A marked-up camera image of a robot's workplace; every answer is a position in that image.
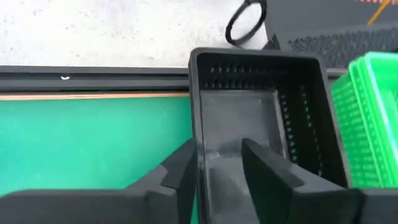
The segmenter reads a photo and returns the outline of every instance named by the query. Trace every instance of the orange cable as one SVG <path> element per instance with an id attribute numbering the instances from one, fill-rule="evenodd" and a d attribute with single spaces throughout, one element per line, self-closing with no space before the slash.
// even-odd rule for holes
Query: orange cable
<path id="1" fill-rule="evenodd" d="M 383 11 L 383 9 L 390 3 L 391 0 L 383 0 L 383 3 L 379 7 L 379 9 L 376 11 L 376 13 L 372 16 L 372 18 L 369 20 L 368 25 L 372 25 L 373 22 L 379 17 L 380 13 Z"/>

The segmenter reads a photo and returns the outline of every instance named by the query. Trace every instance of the black plastic tray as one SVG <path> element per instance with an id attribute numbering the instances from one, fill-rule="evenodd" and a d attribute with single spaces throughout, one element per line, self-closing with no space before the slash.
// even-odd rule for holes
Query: black plastic tray
<path id="1" fill-rule="evenodd" d="M 200 223 L 258 223 L 243 172 L 243 138 L 348 185 L 329 84 L 315 57 L 195 49 L 189 69 Z"/>

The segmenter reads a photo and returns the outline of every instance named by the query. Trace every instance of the black plastic holder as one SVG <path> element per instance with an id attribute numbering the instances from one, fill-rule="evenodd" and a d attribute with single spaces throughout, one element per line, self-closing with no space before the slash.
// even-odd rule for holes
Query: black plastic holder
<path id="1" fill-rule="evenodd" d="M 201 224 L 258 223 L 241 158 L 244 138 L 349 186 L 327 77 L 315 57 L 195 49 L 189 69 Z"/>
<path id="2" fill-rule="evenodd" d="M 21 190 L 0 197 L 0 223 L 189 224 L 196 146 L 188 140 L 123 190 Z"/>
<path id="3" fill-rule="evenodd" d="M 243 139 L 244 173 L 261 224 L 395 224 L 398 189 L 346 189 Z"/>

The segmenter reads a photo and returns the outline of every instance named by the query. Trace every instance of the black plastic loop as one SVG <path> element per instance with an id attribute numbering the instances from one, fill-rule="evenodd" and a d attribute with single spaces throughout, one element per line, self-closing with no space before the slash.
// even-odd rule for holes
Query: black plastic loop
<path id="1" fill-rule="evenodd" d="M 250 5 L 255 4 L 255 3 L 260 4 L 260 6 L 261 6 L 260 19 L 258 20 L 257 24 L 250 30 L 250 32 L 248 32 L 247 34 L 243 35 L 242 37 L 240 37 L 236 40 L 233 40 L 231 37 L 231 30 L 232 30 L 232 27 L 233 27 L 235 21 L 243 13 L 243 11 L 245 9 L 247 9 Z M 228 25 L 226 26 L 226 30 L 225 30 L 226 41 L 234 46 L 237 46 L 237 47 L 246 43 L 260 29 L 260 27 L 263 25 L 266 17 L 267 17 L 267 1 L 266 0 L 245 0 L 242 3 L 242 5 L 239 7 L 239 9 L 234 13 L 234 15 L 232 16 Z"/>

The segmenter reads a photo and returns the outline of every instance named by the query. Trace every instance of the black metal frame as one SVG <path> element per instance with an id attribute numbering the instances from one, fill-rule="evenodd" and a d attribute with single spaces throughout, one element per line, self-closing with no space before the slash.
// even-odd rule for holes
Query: black metal frame
<path id="1" fill-rule="evenodd" d="M 345 71 L 326 72 L 333 81 Z M 0 92 L 188 89 L 187 68 L 0 66 Z"/>

